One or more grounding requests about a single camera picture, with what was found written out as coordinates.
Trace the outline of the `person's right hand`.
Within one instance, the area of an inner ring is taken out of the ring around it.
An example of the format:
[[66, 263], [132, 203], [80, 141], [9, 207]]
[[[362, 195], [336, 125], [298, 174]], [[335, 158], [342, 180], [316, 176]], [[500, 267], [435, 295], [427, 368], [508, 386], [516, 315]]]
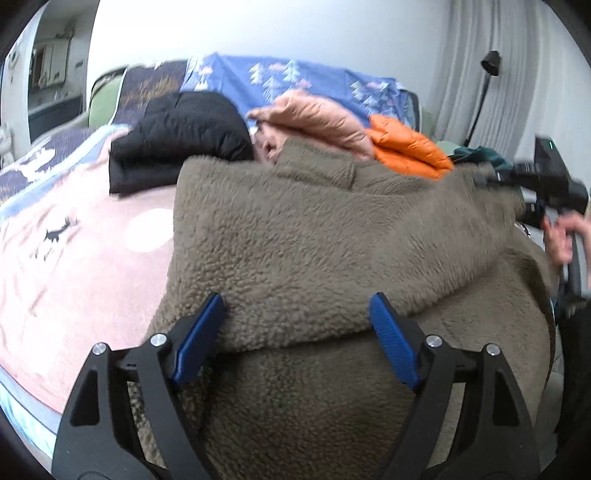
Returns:
[[548, 217], [542, 221], [545, 251], [550, 262], [556, 269], [569, 264], [573, 258], [573, 240], [571, 235], [577, 233], [583, 240], [586, 261], [590, 264], [590, 218], [576, 211], [559, 216], [554, 222]]

